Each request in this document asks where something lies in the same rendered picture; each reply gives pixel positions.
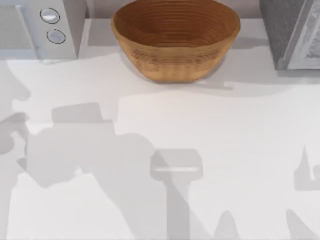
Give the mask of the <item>brown woven basket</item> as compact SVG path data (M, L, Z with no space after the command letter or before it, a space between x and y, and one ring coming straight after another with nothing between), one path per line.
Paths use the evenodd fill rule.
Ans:
M134 0L114 13L110 25L132 65L163 84L208 75L241 29L238 14L217 0Z

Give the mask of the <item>round microwave knob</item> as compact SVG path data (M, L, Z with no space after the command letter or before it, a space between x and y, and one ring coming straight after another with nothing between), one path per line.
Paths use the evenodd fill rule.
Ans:
M66 35L59 29L51 29L47 31L46 38L49 42L60 45L66 41Z
M54 8L41 9L39 16L47 24L56 24L60 21L60 14Z

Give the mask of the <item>pale microwave oven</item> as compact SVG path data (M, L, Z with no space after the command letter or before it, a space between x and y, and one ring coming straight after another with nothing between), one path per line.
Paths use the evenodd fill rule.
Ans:
M40 10L60 14L56 24L40 18ZM0 60L73 60L80 51L87 0L0 0ZM53 44L47 31L58 29L66 40Z

